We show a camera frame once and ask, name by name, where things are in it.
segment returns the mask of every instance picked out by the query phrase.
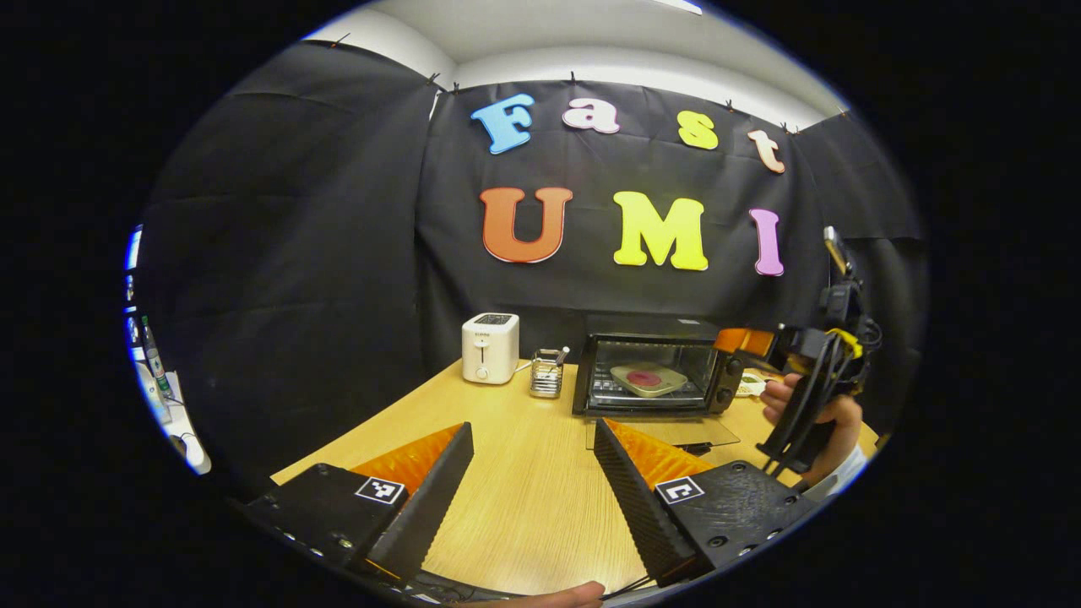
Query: human hand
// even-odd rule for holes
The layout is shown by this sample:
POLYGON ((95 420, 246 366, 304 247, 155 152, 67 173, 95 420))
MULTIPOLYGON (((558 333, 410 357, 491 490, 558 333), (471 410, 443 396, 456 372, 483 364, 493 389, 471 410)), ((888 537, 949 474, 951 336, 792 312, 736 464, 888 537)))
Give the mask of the human hand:
MULTIPOLYGON (((785 411, 788 400, 791 399, 796 383, 800 381, 800 378, 802 376, 798 373, 790 373, 785 376, 783 383, 776 380, 765 383, 765 389, 759 395, 759 398, 765 404, 762 415, 771 424, 776 425, 780 420, 780 414, 785 411)), ((859 438, 859 425, 863 419, 863 408, 848 395, 838 396, 826 406, 815 422, 822 424, 832 420, 837 425, 833 428, 833 434, 829 436, 826 448, 814 459, 811 468, 803 473, 803 479, 808 484, 814 486, 822 481, 849 458, 859 438)))
POLYGON ((466 606, 482 608, 601 608, 604 585, 589 581, 576 587, 544 595, 530 595, 496 602, 476 602, 466 606))

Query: bottle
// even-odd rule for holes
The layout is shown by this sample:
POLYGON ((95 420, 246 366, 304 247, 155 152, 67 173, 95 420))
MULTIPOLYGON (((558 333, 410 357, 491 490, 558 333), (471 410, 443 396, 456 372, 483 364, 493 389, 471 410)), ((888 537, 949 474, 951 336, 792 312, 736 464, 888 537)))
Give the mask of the bottle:
POLYGON ((154 380, 158 383, 158 391, 163 397, 175 399, 169 379, 165 378, 165 367, 161 365, 161 357, 158 356, 158 345, 154 341, 154 334, 150 333, 146 315, 143 315, 143 352, 146 353, 146 362, 150 366, 154 380))

